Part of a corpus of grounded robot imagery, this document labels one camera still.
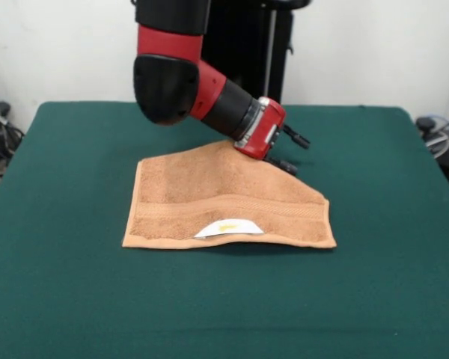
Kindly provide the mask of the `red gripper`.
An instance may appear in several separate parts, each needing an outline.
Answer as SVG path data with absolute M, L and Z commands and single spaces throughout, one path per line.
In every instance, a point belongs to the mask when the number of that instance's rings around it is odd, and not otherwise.
M 282 131 L 301 148 L 307 150 L 311 142 L 288 125 L 284 125 L 286 111 L 275 100 L 262 96 L 253 101 L 250 109 L 251 124 L 242 137 L 234 142 L 233 147 L 252 159 L 264 160 L 290 175 L 296 175 L 298 169 L 295 165 L 266 156 L 274 146 L 273 138 L 282 127 Z

